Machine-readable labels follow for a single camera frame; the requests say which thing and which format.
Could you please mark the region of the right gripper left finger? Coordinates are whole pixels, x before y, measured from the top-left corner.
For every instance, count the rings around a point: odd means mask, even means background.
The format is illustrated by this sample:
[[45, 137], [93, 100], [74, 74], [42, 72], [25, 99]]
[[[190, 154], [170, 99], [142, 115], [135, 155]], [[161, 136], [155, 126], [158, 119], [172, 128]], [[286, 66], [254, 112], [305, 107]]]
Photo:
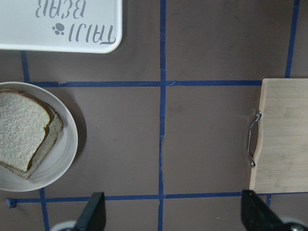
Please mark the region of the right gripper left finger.
[[106, 225], [105, 196], [93, 193], [75, 224], [76, 231], [103, 231]]

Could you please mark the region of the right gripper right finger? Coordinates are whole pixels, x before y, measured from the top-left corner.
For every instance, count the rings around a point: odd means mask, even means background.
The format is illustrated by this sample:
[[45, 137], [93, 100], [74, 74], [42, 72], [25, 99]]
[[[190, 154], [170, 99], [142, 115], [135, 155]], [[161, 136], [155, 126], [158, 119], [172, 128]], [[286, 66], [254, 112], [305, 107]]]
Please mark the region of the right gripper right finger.
[[277, 231], [284, 225], [253, 190], [242, 190], [241, 221], [247, 231]]

